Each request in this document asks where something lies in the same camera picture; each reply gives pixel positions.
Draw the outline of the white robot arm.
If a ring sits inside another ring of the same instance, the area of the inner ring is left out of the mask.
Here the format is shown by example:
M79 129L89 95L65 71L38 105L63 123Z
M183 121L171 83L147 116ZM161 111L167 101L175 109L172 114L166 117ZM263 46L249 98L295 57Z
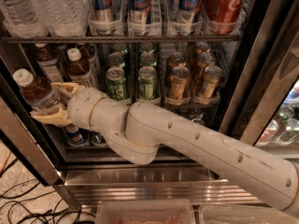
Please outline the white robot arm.
M165 145L204 165L271 207L299 218L299 166L148 102L125 105L95 88L72 82L52 87L68 98L50 114L33 111L47 124L100 133L131 163L151 163Z

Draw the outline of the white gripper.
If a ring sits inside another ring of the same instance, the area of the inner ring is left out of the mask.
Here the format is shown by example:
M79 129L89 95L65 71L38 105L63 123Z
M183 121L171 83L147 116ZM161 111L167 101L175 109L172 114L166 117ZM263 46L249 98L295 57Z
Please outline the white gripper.
M60 108L50 115L32 111L31 117L44 124L64 127L72 122L79 128L90 130L93 109L101 99L107 98L107 95L96 88L85 88L76 82L52 82L51 86L63 97L70 98L67 111Z

